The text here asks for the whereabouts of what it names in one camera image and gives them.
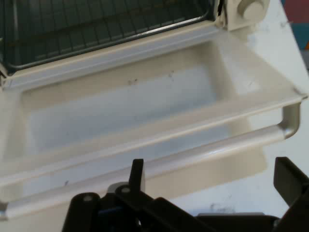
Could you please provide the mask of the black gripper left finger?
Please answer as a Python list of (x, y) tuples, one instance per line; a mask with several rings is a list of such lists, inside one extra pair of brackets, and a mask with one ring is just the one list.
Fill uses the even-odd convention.
[(208, 226), (164, 198), (142, 191), (144, 161), (132, 162), (128, 182), (116, 183), (104, 197), (74, 196), (64, 232), (206, 232)]

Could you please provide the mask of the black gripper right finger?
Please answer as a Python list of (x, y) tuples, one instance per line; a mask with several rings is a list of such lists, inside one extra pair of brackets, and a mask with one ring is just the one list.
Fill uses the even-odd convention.
[(307, 232), (309, 230), (309, 178), (289, 158), (277, 157), (273, 183), (289, 206), (273, 231)]

